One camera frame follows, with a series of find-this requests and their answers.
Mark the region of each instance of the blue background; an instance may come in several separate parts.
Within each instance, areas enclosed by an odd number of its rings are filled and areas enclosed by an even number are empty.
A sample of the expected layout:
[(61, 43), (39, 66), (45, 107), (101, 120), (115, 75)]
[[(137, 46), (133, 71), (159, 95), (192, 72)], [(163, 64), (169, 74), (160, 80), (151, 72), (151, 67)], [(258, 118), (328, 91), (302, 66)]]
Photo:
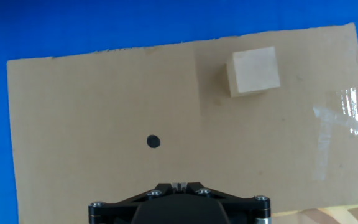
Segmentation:
[(356, 23), (358, 35), (358, 1), (0, 0), (0, 223), (18, 223), (8, 60), (349, 22)]

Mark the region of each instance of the tape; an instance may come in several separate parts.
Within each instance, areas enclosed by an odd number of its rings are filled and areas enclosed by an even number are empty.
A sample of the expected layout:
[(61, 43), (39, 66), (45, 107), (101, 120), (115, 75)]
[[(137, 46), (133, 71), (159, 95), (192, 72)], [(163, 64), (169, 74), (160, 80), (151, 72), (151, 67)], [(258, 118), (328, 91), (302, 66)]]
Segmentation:
[(314, 180), (324, 180), (334, 125), (349, 128), (358, 135), (358, 96), (356, 88), (329, 92), (326, 94), (327, 107), (314, 106), (314, 115), (321, 120), (318, 136), (318, 152)]

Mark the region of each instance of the cardboard sheet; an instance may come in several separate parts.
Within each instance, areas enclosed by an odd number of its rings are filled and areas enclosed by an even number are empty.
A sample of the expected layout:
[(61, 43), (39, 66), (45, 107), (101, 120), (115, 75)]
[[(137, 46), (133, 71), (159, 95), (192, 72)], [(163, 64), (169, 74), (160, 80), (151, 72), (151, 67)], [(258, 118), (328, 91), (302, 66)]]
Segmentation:
[[(274, 46), (281, 87), (231, 98), (233, 52)], [(159, 182), (358, 203), (353, 24), (8, 63), (21, 223), (85, 223), (87, 205)], [(151, 149), (147, 136), (161, 146)]]

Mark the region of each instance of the wooden block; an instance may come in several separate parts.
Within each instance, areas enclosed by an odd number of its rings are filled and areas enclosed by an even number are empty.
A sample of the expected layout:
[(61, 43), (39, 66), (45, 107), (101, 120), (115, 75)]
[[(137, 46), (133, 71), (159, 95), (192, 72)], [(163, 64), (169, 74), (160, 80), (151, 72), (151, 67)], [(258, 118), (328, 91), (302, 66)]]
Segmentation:
[(232, 97), (280, 87), (274, 47), (234, 52), (227, 61)]

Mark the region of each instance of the screw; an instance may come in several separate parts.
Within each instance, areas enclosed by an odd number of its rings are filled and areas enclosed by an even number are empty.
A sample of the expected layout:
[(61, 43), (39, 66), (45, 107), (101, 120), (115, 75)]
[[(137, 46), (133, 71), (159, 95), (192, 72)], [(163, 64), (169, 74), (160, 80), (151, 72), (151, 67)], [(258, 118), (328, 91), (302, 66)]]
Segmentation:
[(263, 195), (256, 195), (254, 197), (256, 200), (260, 200), (260, 201), (264, 201), (264, 200), (268, 200), (269, 198)]
[(106, 202), (93, 202), (91, 203), (92, 207), (102, 207)]
[(206, 188), (202, 188), (202, 189), (198, 189), (198, 190), (196, 191), (196, 193), (198, 193), (198, 194), (209, 194), (209, 193), (211, 193), (211, 190), (210, 190), (210, 189), (206, 189)]
[(147, 196), (159, 196), (160, 194), (162, 194), (161, 190), (151, 190), (147, 193)]

